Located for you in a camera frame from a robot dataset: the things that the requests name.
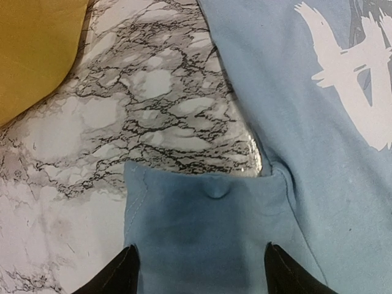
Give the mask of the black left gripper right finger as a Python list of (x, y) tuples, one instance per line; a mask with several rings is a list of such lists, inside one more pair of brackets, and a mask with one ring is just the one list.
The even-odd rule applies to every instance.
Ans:
[(264, 264), (269, 294), (337, 294), (277, 244), (267, 244)]

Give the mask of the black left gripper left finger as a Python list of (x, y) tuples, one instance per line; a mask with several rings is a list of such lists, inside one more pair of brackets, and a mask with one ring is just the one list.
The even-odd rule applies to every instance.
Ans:
[(140, 259), (134, 245), (125, 247), (89, 282), (72, 294), (136, 294)]

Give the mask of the light blue printed t-shirt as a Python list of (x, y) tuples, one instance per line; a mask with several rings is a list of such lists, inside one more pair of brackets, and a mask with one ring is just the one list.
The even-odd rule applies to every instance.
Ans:
[(391, 2), (200, 1), (255, 178), (125, 166), (138, 293), (267, 293), (277, 246), (338, 293), (391, 292)]

